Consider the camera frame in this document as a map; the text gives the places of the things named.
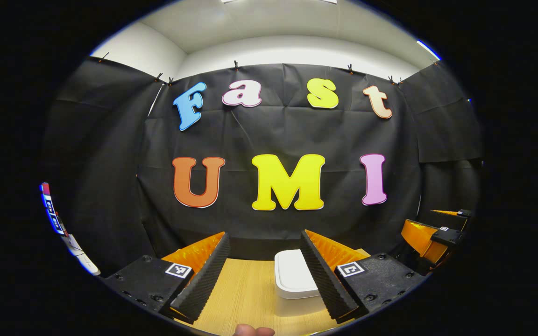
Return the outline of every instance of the yellow letter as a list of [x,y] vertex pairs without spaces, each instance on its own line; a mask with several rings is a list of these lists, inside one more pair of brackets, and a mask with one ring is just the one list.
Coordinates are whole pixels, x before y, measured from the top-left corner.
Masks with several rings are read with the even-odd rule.
[[335,84],[329,79],[313,78],[307,83],[310,92],[308,102],[314,108],[335,108],[338,106],[338,95],[333,92]]
[[252,203],[254,210],[273,210],[271,189],[275,192],[282,209],[290,207],[296,191],[300,189],[298,200],[294,203],[297,210],[318,210],[323,208],[320,193],[321,167],[325,158],[318,154],[303,155],[296,165],[292,176],[282,166],[275,155],[263,154],[252,158],[259,170],[259,193]]

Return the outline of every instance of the binder clip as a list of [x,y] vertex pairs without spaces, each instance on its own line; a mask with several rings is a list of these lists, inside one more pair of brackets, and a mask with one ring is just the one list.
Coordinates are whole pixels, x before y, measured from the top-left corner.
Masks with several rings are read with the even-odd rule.
[[102,61],[107,55],[109,55],[109,51],[105,54],[105,56],[101,57],[101,59],[99,60],[99,63],[101,63],[101,61]]

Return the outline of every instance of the white wall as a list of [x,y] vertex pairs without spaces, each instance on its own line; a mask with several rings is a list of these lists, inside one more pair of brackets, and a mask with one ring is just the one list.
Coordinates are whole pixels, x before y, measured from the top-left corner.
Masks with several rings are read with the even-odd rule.
[[95,57],[126,64],[132,68],[157,77],[163,73],[162,80],[176,77],[186,53],[165,36],[149,26],[136,22],[99,45],[91,53]]
[[318,36],[266,36],[227,42],[186,56],[175,79],[202,72],[238,66],[271,63],[299,63],[352,69],[395,81],[406,79],[420,69],[397,57],[348,41]]

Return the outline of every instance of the letter m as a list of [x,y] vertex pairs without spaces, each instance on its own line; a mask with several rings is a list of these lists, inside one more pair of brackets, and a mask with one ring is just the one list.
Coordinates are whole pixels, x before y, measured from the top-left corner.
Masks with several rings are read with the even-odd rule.
[[254,210],[275,209],[271,200],[271,190],[275,192],[282,209],[290,207],[296,192],[300,190],[294,203],[297,210],[318,210],[323,208],[320,195],[321,167],[325,158],[318,154],[307,154],[300,158],[296,169],[289,176],[282,162],[275,155],[263,154],[252,158],[259,170],[259,189],[257,200],[252,203]]

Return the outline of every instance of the white ceiling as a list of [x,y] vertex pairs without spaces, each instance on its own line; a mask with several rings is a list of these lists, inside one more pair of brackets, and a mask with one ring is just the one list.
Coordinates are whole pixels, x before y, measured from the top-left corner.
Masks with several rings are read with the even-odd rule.
[[380,49],[419,69],[433,58],[415,37],[356,0],[178,0],[141,22],[187,54],[245,38],[311,35]]

